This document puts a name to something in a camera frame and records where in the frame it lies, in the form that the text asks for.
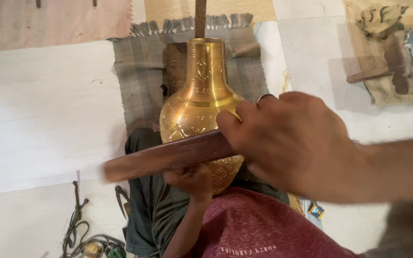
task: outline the vase body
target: vase body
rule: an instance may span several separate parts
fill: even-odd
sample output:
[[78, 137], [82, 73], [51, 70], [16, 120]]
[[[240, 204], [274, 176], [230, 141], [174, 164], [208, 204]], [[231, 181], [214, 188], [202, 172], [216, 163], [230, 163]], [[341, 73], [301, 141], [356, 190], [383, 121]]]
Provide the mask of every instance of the vase body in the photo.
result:
[[[164, 143], [217, 129], [221, 110], [235, 113], [243, 98], [226, 83], [223, 41], [195, 38], [187, 42], [186, 82], [164, 103], [160, 114], [160, 135]], [[226, 189], [243, 163], [237, 155], [208, 162], [213, 194]]]

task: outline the wooden stick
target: wooden stick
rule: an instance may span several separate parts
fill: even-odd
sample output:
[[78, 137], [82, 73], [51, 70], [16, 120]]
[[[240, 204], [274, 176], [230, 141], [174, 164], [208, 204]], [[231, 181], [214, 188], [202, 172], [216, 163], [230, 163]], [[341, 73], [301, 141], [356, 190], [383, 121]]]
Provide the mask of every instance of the wooden stick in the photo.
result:
[[362, 73], [349, 75], [347, 76], [347, 83], [363, 82], [363, 81], [385, 77], [385, 76], [390, 76], [390, 75], [393, 75], [393, 73], [390, 72], [389, 68], [383, 67], [383, 68], [378, 68], [375, 70], [370, 70], [370, 71], [366, 71]]
[[196, 38], [205, 38], [207, 0], [196, 0]]
[[105, 163], [111, 182], [161, 173], [236, 155], [219, 130], [158, 145]]

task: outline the ring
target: ring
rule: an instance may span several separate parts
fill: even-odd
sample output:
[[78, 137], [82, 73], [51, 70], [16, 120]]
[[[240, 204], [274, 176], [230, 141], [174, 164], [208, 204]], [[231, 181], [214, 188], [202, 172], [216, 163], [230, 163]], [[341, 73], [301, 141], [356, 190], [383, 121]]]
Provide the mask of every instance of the ring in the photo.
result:
[[257, 100], [256, 100], [256, 102], [255, 102], [256, 107], [259, 107], [259, 102], [260, 102], [261, 99], [262, 99], [263, 97], [265, 97], [265, 96], [273, 96], [273, 95], [270, 94], [270, 93], [267, 93], [267, 94], [264, 94], [264, 95], [261, 95], [260, 97], [258, 97]]

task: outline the hand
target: hand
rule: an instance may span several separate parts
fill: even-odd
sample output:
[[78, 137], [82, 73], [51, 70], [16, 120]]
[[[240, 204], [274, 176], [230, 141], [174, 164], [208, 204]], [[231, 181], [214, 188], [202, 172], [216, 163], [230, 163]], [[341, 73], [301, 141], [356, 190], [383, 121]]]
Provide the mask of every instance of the hand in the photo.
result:
[[163, 178], [167, 184], [190, 194], [194, 201], [208, 203], [211, 201], [213, 196], [211, 172], [204, 164], [164, 172]]
[[316, 97], [288, 92], [259, 107], [241, 101], [241, 121], [221, 111], [217, 124], [251, 173], [318, 201], [362, 202], [364, 161], [341, 118]]

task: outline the pliers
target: pliers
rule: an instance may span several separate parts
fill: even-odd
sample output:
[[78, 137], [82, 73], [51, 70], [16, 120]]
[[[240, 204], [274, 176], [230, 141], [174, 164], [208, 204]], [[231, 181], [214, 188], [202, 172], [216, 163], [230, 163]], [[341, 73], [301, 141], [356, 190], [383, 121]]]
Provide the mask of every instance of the pliers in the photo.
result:
[[127, 195], [127, 193], [122, 189], [122, 187], [120, 187], [120, 185], [116, 186], [116, 187], [114, 188], [114, 190], [116, 190], [116, 198], [117, 198], [117, 200], [118, 200], [119, 207], [121, 208], [123, 217], [126, 218], [126, 217], [125, 217], [125, 212], [124, 212], [123, 207], [122, 207], [122, 201], [121, 201], [121, 199], [120, 199], [120, 195], [123, 195], [123, 197], [125, 198], [125, 200], [127, 200], [127, 203], [128, 203], [128, 204], [130, 204], [130, 198], [129, 198], [129, 196]]

